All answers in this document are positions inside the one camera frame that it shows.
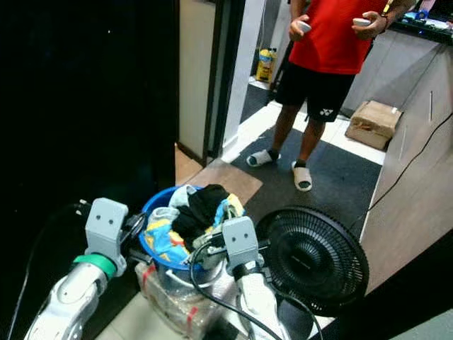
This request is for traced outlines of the person's left hand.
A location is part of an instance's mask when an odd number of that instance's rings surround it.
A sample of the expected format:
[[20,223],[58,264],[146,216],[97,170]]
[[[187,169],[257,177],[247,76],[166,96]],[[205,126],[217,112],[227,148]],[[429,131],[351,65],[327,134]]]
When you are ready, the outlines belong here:
[[352,31],[362,41],[371,40],[381,35],[389,24],[389,19],[375,11],[362,14],[360,18],[353,19]]

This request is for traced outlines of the person's right hand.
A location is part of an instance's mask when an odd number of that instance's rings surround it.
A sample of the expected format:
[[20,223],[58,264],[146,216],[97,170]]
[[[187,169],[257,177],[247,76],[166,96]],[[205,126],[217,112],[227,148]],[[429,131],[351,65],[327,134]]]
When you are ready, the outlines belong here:
[[307,22],[308,20],[309,17],[307,14],[301,14],[301,16],[291,20],[288,33],[292,42],[301,40],[305,36],[305,33],[311,31],[311,26]]

